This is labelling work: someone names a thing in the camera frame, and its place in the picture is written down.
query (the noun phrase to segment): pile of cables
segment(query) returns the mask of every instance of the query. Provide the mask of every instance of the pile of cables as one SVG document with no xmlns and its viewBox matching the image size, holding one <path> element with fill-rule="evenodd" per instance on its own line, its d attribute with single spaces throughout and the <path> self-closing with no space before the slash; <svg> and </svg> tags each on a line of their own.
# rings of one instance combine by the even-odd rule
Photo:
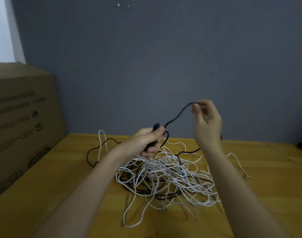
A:
<svg viewBox="0 0 302 238">
<path fill-rule="evenodd" d="M 105 137 L 104 142 L 101 141 L 100 132 L 103 132 Z M 101 147 L 105 144 L 105 149 L 108 152 L 106 142 L 114 139 L 107 139 L 102 130 L 99 131 L 98 136 L 100 146 L 93 149 L 99 148 L 99 162 Z M 174 154 L 169 148 L 164 146 L 166 142 L 171 145 L 182 144 L 184 146 L 184 151 Z M 169 143 L 167 136 L 161 149 L 154 158 L 145 158 L 138 155 L 118 169 L 115 176 L 117 182 L 122 184 L 126 190 L 134 193 L 132 201 L 123 213 L 122 222 L 124 226 L 130 228 L 140 224 L 145 210 L 149 206 L 157 210 L 167 210 L 168 206 L 171 204 L 183 205 L 196 220 L 199 220 L 199 217 L 195 207 L 210 207 L 214 204 L 218 206 L 220 200 L 212 176 L 209 173 L 209 167 L 204 171 L 199 170 L 197 166 L 198 161 L 202 158 L 201 154 L 196 153 L 199 149 L 192 152 L 187 152 L 186 150 L 186 146 L 182 142 Z M 87 153 L 87 162 L 94 167 L 98 162 L 94 165 L 89 162 L 89 152 Z M 198 158 L 195 158 L 194 161 L 190 161 L 179 157 L 181 154 L 195 154 Z M 240 169 L 244 172 L 246 177 L 249 177 L 242 169 L 236 156 L 235 158 Z M 126 224 L 126 214 L 136 196 L 144 197 L 147 204 L 142 212 L 141 219 L 136 224 L 128 225 Z"/>
</svg>

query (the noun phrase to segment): white wall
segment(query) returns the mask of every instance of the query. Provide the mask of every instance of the white wall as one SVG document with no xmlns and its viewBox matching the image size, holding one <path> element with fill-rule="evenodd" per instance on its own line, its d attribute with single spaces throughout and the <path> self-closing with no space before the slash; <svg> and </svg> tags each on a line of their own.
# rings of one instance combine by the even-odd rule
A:
<svg viewBox="0 0 302 238">
<path fill-rule="evenodd" d="M 0 62 L 25 63 L 11 0 L 0 0 Z"/>
</svg>

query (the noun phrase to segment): forearm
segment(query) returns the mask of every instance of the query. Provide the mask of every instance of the forearm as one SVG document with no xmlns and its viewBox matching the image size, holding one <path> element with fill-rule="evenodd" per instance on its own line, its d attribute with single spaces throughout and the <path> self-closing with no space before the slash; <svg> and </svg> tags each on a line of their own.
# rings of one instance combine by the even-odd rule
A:
<svg viewBox="0 0 302 238">
<path fill-rule="evenodd" d="M 235 237 L 290 237 L 242 179 L 221 147 L 203 148 Z"/>
<path fill-rule="evenodd" d="M 106 190 L 121 165 L 117 156 L 117 151 L 109 152 L 34 237 L 87 237 Z"/>
</svg>

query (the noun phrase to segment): hand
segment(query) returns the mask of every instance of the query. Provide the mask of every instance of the hand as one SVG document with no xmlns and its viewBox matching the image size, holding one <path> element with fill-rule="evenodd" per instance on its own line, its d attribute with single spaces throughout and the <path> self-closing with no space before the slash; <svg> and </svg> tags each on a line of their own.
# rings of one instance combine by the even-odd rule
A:
<svg viewBox="0 0 302 238">
<path fill-rule="evenodd" d="M 126 141 L 122 142 L 114 149 L 120 152 L 123 162 L 130 161 L 134 156 L 140 154 L 144 157 L 152 157 L 157 153 L 163 140 L 164 127 L 161 126 L 156 131 L 152 132 L 152 128 L 142 128 Z M 153 147 L 149 147 L 147 151 L 143 151 L 147 144 L 157 140 Z"/>
<path fill-rule="evenodd" d="M 221 149 L 221 116 L 211 100 L 201 99 L 192 105 L 195 114 L 195 140 L 203 151 Z"/>
</svg>

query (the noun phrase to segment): table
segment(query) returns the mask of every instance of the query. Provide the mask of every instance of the table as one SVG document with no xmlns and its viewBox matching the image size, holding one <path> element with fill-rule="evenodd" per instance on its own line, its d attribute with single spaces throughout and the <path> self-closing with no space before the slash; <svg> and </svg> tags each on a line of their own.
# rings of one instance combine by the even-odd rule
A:
<svg viewBox="0 0 302 238">
<path fill-rule="evenodd" d="M 127 138 L 107 137 L 117 141 Z M 188 150 L 198 148 L 193 139 L 169 141 L 184 142 Z M 302 161 L 302 151 L 290 144 L 231 140 L 223 140 L 222 144 L 226 154 L 236 154 L 251 177 L 245 178 L 246 182 L 260 200 L 294 237 L 302 237 L 302 162 L 298 163 Z M 98 145 L 98 135 L 69 134 L 4 192 L 0 196 L 0 237 L 30 237 L 92 170 L 86 163 L 86 153 Z M 108 141 L 107 147 L 115 145 Z M 174 152 L 182 151 L 181 144 L 168 147 Z M 90 154 L 92 162 L 97 154 L 98 150 Z M 196 159 L 195 155 L 185 157 Z M 229 158 L 238 166 L 234 157 Z M 206 169 L 204 158 L 199 167 Z M 169 206 L 167 211 L 148 208 L 140 225 L 122 227 L 126 194 L 115 180 L 111 183 L 89 237 L 233 237 L 225 214 L 216 206 L 197 208 L 199 222 L 178 205 Z M 135 200 L 127 215 L 129 224 L 140 219 L 145 204 L 143 198 Z"/>
</svg>

